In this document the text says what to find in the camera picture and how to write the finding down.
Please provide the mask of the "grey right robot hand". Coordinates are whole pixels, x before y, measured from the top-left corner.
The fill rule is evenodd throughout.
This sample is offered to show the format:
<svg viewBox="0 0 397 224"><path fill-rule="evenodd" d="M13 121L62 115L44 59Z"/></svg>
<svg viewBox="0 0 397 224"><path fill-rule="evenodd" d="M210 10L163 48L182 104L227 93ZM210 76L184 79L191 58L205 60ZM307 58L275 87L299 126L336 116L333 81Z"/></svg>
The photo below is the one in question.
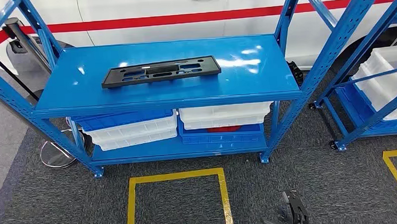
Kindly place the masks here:
<svg viewBox="0 0 397 224"><path fill-rule="evenodd" d="M281 197L284 206L279 207L278 221L260 218L263 224L310 224L309 213L296 189L283 191Z"/></svg>

